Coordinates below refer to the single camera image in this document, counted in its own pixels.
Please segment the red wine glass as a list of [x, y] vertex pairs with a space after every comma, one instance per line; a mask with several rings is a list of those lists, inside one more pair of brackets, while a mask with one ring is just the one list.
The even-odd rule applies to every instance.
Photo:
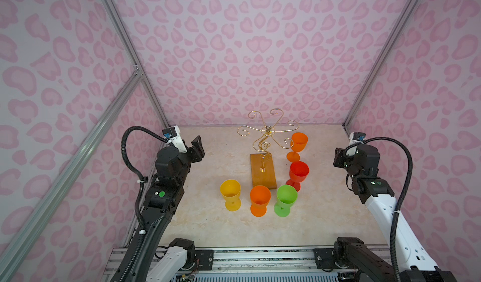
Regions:
[[301, 161], [293, 162], [289, 167], [289, 179], [286, 185], [292, 186], [297, 192], [301, 190], [301, 183], [309, 174], [309, 166]]

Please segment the orange wine glass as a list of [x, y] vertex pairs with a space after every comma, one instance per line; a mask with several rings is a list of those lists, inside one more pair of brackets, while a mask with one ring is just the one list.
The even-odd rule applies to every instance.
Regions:
[[308, 136], [301, 132], [296, 132], [292, 135], [291, 142], [293, 143], [291, 152], [287, 153], [286, 158], [289, 162], [294, 163], [300, 160], [299, 153], [306, 147]]
[[271, 200], [271, 192], [265, 186], [255, 186], [250, 192], [251, 214], [255, 217], [263, 217], [267, 212], [267, 205]]

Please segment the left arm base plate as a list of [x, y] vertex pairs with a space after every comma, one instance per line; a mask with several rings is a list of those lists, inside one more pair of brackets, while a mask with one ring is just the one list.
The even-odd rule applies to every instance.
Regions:
[[210, 271], [213, 268], [214, 251], [210, 249], [189, 249], [186, 261], [180, 271]]

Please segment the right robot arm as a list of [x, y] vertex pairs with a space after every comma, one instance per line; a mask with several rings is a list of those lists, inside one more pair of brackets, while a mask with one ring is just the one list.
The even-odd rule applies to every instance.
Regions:
[[454, 274], [442, 270], [427, 253], [400, 210], [409, 180], [395, 196], [388, 182], [378, 176], [379, 161], [376, 147], [354, 141], [344, 149], [336, 148], [333, 165], [346, 170], [352, 192], [374, 217], [388, 243], [390, 261], [358, 238], [339, 237], [334, 243], [334, 264], [357, 268], [358, 281], [455, 281]]

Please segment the yellow wine glass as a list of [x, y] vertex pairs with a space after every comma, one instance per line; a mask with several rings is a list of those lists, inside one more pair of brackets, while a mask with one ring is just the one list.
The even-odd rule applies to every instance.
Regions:
[[220, 186], [220, 193], [225, 200], [225, 208], [230, 212], [240, 209], [242, 203], [240, 199], [241, 185], [237, 180], [229, 179]]

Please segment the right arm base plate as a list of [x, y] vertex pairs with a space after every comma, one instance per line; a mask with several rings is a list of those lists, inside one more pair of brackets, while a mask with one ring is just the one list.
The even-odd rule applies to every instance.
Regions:
[[317, 269], [332, 272], [335, 269], [358, 269], [365, 273], [377, 264], [372, 252], [360, 243], [336, 246], [332, 249], [314, 249]]

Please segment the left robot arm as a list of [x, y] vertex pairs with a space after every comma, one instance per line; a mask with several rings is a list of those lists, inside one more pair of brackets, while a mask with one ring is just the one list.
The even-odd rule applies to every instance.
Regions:
[[[166, 145], [157, 153], [156, 172], [151, 179], [142, 175], [127, 154], [128, 137], [136, 130], [151, 135]], [[200, 162], [205, 156], [200, 136], [191, 144], [190, 147], [186, 146], [178, 127], [164, 129], [162, 135], [140, 126], [129, 127], [124, 132], [121, 140], [122, 159], [127, 168], [139, 178], [140, 188], [134, 205], [139, 225], [112, 281], [147, 281], [159, 241], [185, 193], [184, 185], [191, 165]]]

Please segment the green wine glass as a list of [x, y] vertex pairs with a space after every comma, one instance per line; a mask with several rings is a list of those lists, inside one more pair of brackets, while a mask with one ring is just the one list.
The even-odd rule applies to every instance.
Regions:
[[297, 190], [290, 185], [282, 185], [276, 192], [276, 204], [274, 205], [274, 212], [277, 216], [285, 218], [289, 216], [291, 207], [298, 199]]

